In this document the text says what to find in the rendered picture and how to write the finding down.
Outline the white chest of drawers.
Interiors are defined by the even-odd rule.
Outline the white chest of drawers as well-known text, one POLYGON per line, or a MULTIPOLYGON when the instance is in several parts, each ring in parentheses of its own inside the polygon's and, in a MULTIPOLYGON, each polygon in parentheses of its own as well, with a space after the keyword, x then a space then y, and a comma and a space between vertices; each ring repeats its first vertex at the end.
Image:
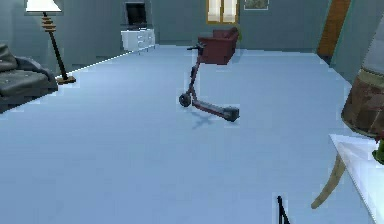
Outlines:
POLYGON ((153 29, 126 30, 121 32, 121 37, 126 51, 141 51, 155 46, 153 29))

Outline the yellow framed window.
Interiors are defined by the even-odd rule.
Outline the yellow framed window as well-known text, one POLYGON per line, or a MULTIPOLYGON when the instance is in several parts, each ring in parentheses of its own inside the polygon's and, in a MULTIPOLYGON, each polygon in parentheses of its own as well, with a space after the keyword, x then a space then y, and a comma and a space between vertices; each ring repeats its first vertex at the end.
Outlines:
POLYGON ((236 24, 239 15, 239 0, 206 0, 208 24, 236 24))

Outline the black television set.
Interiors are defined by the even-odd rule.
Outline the black television set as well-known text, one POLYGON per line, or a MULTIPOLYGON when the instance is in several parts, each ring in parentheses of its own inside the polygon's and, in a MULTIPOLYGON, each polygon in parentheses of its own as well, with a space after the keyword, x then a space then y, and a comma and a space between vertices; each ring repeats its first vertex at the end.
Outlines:
POLYGON ((144 3, 127 2, 125 9, 129 26, 145 27, 147 25, 144 3))

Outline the thin black stand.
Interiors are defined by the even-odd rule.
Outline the thin black stand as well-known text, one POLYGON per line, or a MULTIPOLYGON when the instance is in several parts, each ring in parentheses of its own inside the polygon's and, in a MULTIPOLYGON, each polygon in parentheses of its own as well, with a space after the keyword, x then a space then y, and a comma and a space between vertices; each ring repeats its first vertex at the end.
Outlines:
POLYGON ((278 224, 290 224, 290 221, 288 219, 288 216, 285 212, 282 197, 277 197, 277 203, 278 203, 278 224))

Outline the floor lamp with white shade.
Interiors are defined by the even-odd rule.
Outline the floor lamp with white shade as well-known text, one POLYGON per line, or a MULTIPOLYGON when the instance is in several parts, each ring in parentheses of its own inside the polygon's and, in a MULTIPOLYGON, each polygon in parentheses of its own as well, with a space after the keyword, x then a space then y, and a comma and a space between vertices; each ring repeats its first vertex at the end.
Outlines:
POLYGON ((56 79, 59 85, 75 83, 76 78, 74 76, 69 76, 66 72, 54 32, 56 31, 56 25, 53 20, 48 16, 49 13, 61 12, 61 8, 55 3, 54 0, 26 0, 25 11, 32 12, 41 12, 42 13, 42 28, 46 33, 49 34, 52 47, 55 53, 55 57, 60 69, 61 76, 56 79))

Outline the orange wooden room door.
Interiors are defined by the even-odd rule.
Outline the orange wooden room door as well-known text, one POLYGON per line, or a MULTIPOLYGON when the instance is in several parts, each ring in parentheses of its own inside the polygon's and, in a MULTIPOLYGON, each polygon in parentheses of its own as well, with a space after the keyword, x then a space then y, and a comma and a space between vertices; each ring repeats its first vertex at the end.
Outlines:
POLYGON ((326 58, 333 56, 351 0, 331 0, 317 53, 326 58))

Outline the dark grey sofa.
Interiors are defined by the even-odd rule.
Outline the dark grey sofa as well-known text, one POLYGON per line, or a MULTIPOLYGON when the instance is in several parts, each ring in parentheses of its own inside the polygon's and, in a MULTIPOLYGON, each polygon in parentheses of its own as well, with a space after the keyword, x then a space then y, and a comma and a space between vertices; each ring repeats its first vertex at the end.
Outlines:
POLYGON ((57 90, 49 69, 31 58, 14 56, 0 44, 0 114, 57 90))

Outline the white table with tan legs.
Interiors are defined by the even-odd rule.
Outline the white table with tan legs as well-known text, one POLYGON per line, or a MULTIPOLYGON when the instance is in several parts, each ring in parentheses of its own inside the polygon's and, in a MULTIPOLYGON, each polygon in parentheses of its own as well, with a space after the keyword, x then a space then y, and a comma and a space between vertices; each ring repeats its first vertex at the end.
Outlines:
POLYGON ((344 135, 329 135, 336 159, 327 183, 311 204, 317 209, 332 194, 344 172, 351 177, 374 224, 384 224, 384 165, 372 155, 378 148, 374 140, 344 135))

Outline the green and red plant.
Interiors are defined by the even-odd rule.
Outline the green and red plant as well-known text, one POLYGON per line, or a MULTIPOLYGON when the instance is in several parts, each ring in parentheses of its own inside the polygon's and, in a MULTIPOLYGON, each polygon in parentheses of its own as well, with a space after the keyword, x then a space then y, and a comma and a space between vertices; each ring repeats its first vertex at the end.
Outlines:
POLYGON ((378 148, 372 152, 372 156, 378 163, 384 165, 384 132, 378 135, 375 141, 378 143, 378 148))

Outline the white framed wall picture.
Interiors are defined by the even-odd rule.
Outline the white framed wall picture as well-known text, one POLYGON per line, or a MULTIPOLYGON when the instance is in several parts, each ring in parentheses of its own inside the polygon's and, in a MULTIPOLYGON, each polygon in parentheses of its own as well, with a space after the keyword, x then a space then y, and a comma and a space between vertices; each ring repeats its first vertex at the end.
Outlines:
POLYGON ((267 10, 269 7, 269 0, 245 0, 245 10, 267 10))

